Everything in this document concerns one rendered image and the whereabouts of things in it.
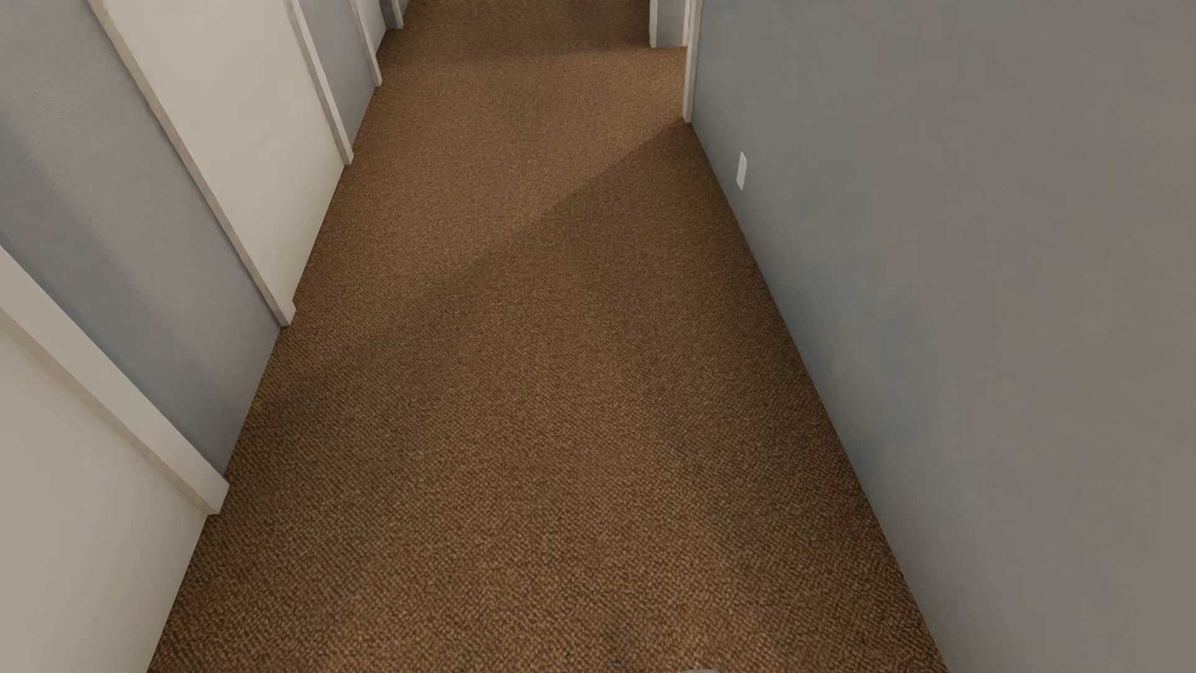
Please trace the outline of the white door with frame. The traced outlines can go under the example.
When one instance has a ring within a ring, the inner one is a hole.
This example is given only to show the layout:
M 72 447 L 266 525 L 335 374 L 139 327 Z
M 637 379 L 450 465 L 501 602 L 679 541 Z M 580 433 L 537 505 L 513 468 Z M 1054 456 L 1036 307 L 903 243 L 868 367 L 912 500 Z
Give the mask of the white door with frame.
M 0 247 L 0 673 L 146 673 L 228 487 Z
M 277 323 L 353 159 L 299 0 L 87 0 Z
M 374 87 L 382 86 L 382 66 L 377 53 L 388 30 L 404 26 L 405 0 L 349 0 L 350 10 L 364 39 L 366 62 Z

